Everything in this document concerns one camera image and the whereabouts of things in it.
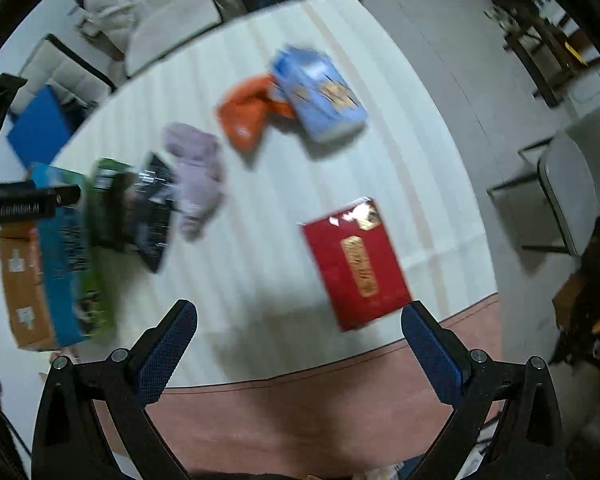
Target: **label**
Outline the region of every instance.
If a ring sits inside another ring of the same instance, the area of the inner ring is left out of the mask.
[[[13,250],[11,258],[8,259],[9,272],[24,272],[24,258],[20,257],[20,251]]]
[[[39,212],[40,204],[38,202],[24,204],[9,204],[3,205],[0,208],[0,216],[3,218],[20,215],[31,215]]]
[[[350,236],[340,241],[342,251],[358,286],[358,292],[363,298],[374,296],[380,291],[378,280],[371,267],[365,243],[359,236]]]
[[[68,259],[67,272],[75,270],[89,270],[89,258],[87,254],[86,241],[80,225],[80,219],[75,209],[65,207],[64,224],[60,228],[60,239]]]
[[[33,330],[33,320],[36,319],[35,314],[33,314],[33,308],[24,306],[16,309],[16,313],[18,314],[18,321],[27,325],[28,330]]]
[[[115,170],[106,170],[98,168],[93,177],[93,189],[107,190],[113,183],[113,178],[118,174]]]
[[[331,102],[331,106],[338,112],[341,112],[343,108],[358,107],[358,103],[355,101],[355,96],[350,88],[344,86],[339,81],[334,81],[330,78],[327,79],[327,81],[318,87],[318,92]]]

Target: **pink cloth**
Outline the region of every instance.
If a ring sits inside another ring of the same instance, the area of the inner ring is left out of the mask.
[[[467,348],[500,359],[497,294],[442,325]],[[112,449],[125,454],[109,416],[98,412]],[[401,340],[269,380],[167,388],[147,412],[190,471],[336,478],[425,452],[451,407],[438,401]]]
[[[164,145],[178,159],[180,230],[187,236],[197,235],[222,197],[218,139],[188,124],[170,123],[164,129]]]

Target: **chair leg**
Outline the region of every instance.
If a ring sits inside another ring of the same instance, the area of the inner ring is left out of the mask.
[[[515,40],[512,34],[507,34],[505,36],[505,40],[507,44],[512,49],[514,54],[518,56],[518,59],[522,63],[522,65],[526,68],[526,71],[531,76],[531,79],[536,83],[536,87],[538,88],[538,93],[542,95],[544,102],[549,108],[555,108],[559,104],[557,97],[554,94],[554,91],[551,90],[549,83],[540,72],[540,69],[536,65],[536,62],[532,59],[531,54],[529,54],[525,48],[520,44],[518,40]]]
[[[534,142],[533,144],[525,146],[524,148],[520,148],[518,150],[518,154],[522,155],[524,152],[527,152],[528,150],[532,150],[534,148],[540,148],[540,146],[546,146],[547,144],[549,144],[552,141],[553,138],[554,138],[554,136],[547,137],[546,139],[538,140],[538,142]]]
[[[511,180],[507,180],[506,182],[503,182],[502,184],[499,184],[498,186],[490,187],[487,190],[487,193],[491,194],[494,191],[499,190],[499,189],[507,189],[509,187],[516,187],[519,184],[526,184],[527,182],[532,182],[537,179],[538,179],[537,173],[529,173],[529,174],[522,175],[522,176],[519,176],[516,178],[512,178]]]
[[[569,254],[569,250],[564,246],[553,246],[553,245],[522,245],[521,249],[525,251],[535,251],[538,253],[559,253]]]

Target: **screw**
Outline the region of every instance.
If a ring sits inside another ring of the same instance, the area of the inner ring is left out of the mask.
[[[69,362],[69,359],[67,359],[65,356],[61,355],[60,357],[57,357],[56,359],[54,359],[53,366],[56,370],[62,370],[62,368],[64,368],[68,362]]]
[[[544,364],[544,359],[542,359],[541,357],[538,357],[537,355],[534,355],[531,358],[531,365],[533,366],[533,368],[537,368],[538,370],[542,370],[545,366]]]
[[[126,348],[118,348],[111,353],[111,360],[115,363],[121,363],[129,355],[129,351]]]
[[[471,356],[471,359],[473,359],[477,363],[485,362],[488,357],[487,352],[485,352],[484,350],[471,350],[471,352],[469,352],[469,355]]]

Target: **gray floor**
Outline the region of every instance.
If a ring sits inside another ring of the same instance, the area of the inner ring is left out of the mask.
[[[539,186],[492,201],[485,192],[533,171],[518,149],[569,124],[569,109],[535,100],[534,83],[505,52],[503,31],[484,16],[489,0],[364,0],[426,86],[451,132],[474,186],[503,305],[505,358],[549,358],[557,337],[551,298],[576,262],[517,250],[520,242],[559,236]]]

